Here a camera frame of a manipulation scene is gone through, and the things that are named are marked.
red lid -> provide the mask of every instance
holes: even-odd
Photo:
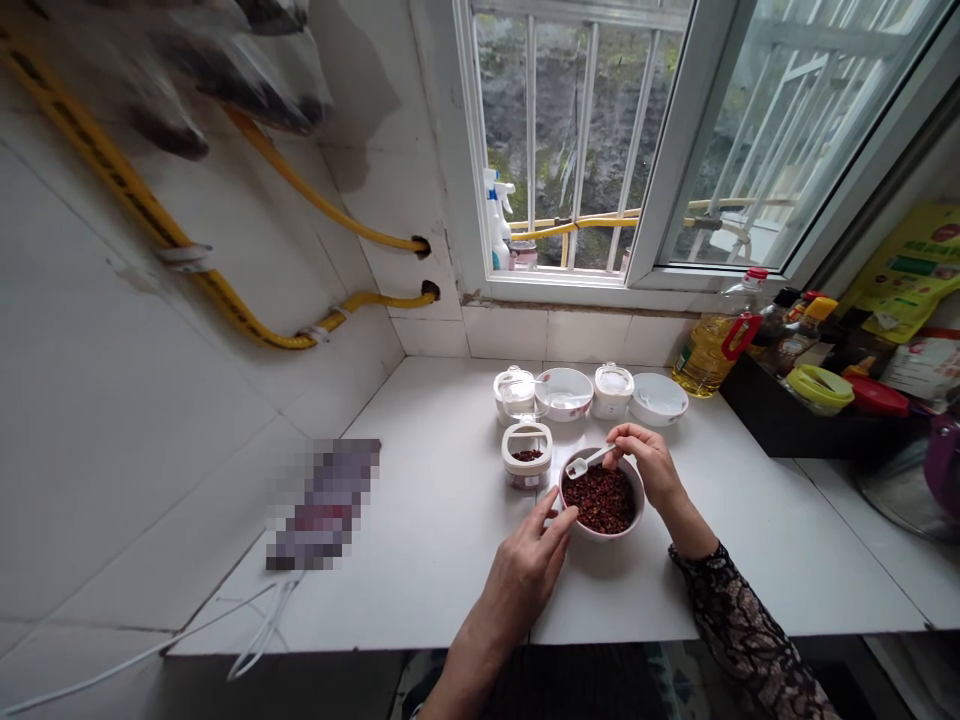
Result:
[[[910,401],[891,387],[865,377],[848,375],[844,378],[853,385],[853,404],[870,415],[907,417]]]

window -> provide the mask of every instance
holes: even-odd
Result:
[[[443,157],[445,117],[438,139],[476,225],[451,244],[466,288],[504,299],[694,309],[649,293],[751,265],[802,284],[958,77],[942,0],[452,2],[431,24],[454,33],[460,82],[434,78],[463,98],[470,162]],[[516,187],[534,270],[495,271],[476,242],[486,167]]]

plastic bag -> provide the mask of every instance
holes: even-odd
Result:
[[[177,29],[154,33],[154,41],[199,92],[297,135],[326,117],[330,95],[309,31],[260,37],[192,22],[189,13],[172,17]]]
[[[307,25],[307,0],[236,0],[257,35],[294,35]]]
[[[123,3],[129,9],[132,3]],[[161,150],[200,160],[210,150],[193,122],[167,68],[136,24],[114,8],[78,5],[70,0],[45,2],[65,45],[101,77],[107,102],[131,126]]]

lace sleeve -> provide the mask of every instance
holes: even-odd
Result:
[[[670,559],[687,583],[700,637],[724,673],[776,718],[838,718],[813,672],[721,544],[710,557]]]

yellow package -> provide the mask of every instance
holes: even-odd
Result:
[[[907,342],[937,303],[960,288],[960,205],[917,205],[883,242],[840,302],[872,310],[865,330]]]

